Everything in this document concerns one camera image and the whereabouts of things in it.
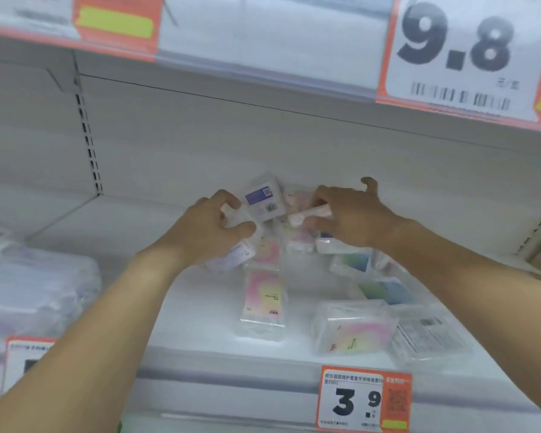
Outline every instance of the box with barcode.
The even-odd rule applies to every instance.
[[[421,315],[399,320],[389,354],[407,371],[437,371],[469,358],[472,349],[443,315]]]
[[[255,180],[243,192],[252,215],[261,222],[280,217],[287,212],[283,194],[276,178],[265,175]]]

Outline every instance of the bare skin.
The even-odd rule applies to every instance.
[[[397,260],[541,407],[541,282],[394,214],[379,201],[376,181],[362,182],[366,192],[319,187],[314,201],[330,203],[334,219],[308,218],[305,226]],[[224,203],[239,206],[224,191],[203,198],[134,256],[118,281],[0,399],[0,433],[115,431],[173,280],[254,232],[252,223],[224,229]]]

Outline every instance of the finger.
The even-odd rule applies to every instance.
[[[378,182],[375,179],[371,177],[361,178],[361,182],[367,186],[367,193],[378,197]]]
[[[225,229],[225,231],[232,236],[233,240],[236,240],[235,243],[238,243],[243,238],[252,237],[256,230],[257,225],[254,222],[245,222],[236,225],[234,228]]]
[[[313,194],[313,199],[311,201],[312,205],[318,207],[331,202],[332,193],[332,188],[328,188],[325,185],[319,185]]]
[[[197,206],[197,205],[200,205],[201,203],[203,203],[205,200],[208,200],[208,197],[201,197],[200,199],[198,199],[195,203],[194,203],[194,207]]]
[[[313,231],[327,232],[333,234],[335,232],[335,222],[324,217],[310,216],[303,222],[303,227]]]
[[[229,204],[234,210],[240,208],[240,200],[237,196],[232,195],[226,190],[218,190],[211,198],[210,201],[217,207],[221,208],[224,204]]]

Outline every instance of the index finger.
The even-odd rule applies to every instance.
[[[330,203],[332,198],[332,189],[325,185],[319,185],[313,194],[312,206],[319,207],[325,203]]]
[[[212,197],[209,199],[212,204],[214,204],[218,209],[221,209],[224,204],[229,204],[234,210],[240,208],[240,200],[237,196],[234,196],[226,190],[218,190]]]

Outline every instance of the white label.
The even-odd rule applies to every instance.
[[[397,327],[404,346],[417,354],[439,354],[465,349],[461,337],[440,318],[401,320]]]
[[[54,339],[31,337],[9,339],[6,343],[2,393],[8,392],[48,352],[55,342]]]
[[[380,432],[383,376],[325,370],[317,425],[321,428]]]
[[[0,0],[0,24],[79,38],[73,8],[74,0]]]
[[[541,0],[400,0],[389,96],[536,121]]]

